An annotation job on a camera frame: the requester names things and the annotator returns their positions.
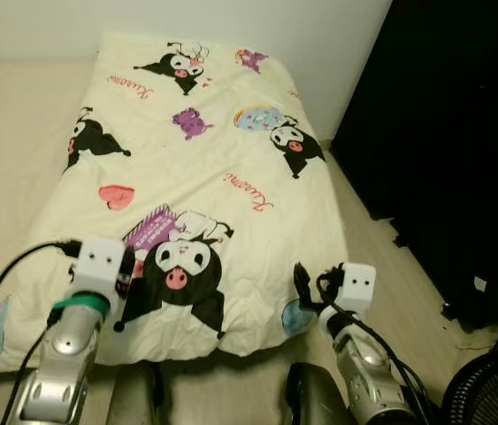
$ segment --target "black fan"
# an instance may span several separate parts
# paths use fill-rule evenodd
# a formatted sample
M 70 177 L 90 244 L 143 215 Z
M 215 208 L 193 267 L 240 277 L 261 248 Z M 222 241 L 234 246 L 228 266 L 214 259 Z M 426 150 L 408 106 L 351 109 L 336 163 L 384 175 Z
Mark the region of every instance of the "black fan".
M 441 409 L 452 425 L 498 425 L 498 351 L 476 358 L 455 375 Z

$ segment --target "beige floor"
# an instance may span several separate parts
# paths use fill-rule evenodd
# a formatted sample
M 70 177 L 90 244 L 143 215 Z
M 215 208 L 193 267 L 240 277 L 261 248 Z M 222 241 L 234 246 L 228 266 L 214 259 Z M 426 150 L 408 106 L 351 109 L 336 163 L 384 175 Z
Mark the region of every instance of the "beige floor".
M 486 351 L 476 348 L 489 346 L 498 327 L 467 335 L 456 322 L 441 317 L 441 297 L 411 253 L 393 245 L 395 232 L 390 225 L 370 220 L 330 155 L 327 162 L 347 227 L 350 259 L 378 270 L 369 324 L 418 372 L 439 403 L 456 370 Z M 167 399 L 162 416 L 175 425 L 279 424 L 282 384 L 289 365 L 298 360 L 336 374 L 329 343 L 317 328 L 245 359 L 215 353 L 207 359 L 167 362 L 163 365 Z M 104 423 L 114 374 L 115 370 L 106 367 L 94 371 L 83 425 Z M 10 387 L 8 380 L 1 380 L 0 415 Z M 129 417 L 126 423 L 140 423 L 137 418 Z

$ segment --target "bed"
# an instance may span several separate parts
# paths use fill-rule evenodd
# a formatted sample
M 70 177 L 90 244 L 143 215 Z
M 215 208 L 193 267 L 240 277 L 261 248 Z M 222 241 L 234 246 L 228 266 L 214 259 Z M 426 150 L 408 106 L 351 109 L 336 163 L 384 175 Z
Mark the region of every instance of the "bed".
M 346 259 L 336 209 L 295 85 L 265 54 L 109 33 L 93 70 L 0 66 L 0 269 L 67 237 L 123 239 L 140 260 L 100 363 L 245 356 L 303 332 L 292 268 Z M 42 331 L 69 266 L 43 252 L 0 292 L 0 368 Z

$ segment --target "pink heart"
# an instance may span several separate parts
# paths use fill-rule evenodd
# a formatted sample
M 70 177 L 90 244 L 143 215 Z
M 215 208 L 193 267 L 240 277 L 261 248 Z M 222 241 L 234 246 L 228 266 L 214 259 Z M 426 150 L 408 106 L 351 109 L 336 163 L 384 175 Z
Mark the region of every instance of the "pink heart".
M 112 184 L 99 188 L 99 197 L 107 203 L 110 210 L 122 210 L 134 197 L 134 189 Z

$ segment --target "white wall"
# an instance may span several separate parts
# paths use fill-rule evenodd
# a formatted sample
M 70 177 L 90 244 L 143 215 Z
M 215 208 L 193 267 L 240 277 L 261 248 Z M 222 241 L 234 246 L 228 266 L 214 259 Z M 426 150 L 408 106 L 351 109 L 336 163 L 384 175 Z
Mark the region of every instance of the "white wall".
M 280 58 L 333 137 L 391 0 L 0 0 L 0 58 L 92 57 L 102 29 L 240 43 Z

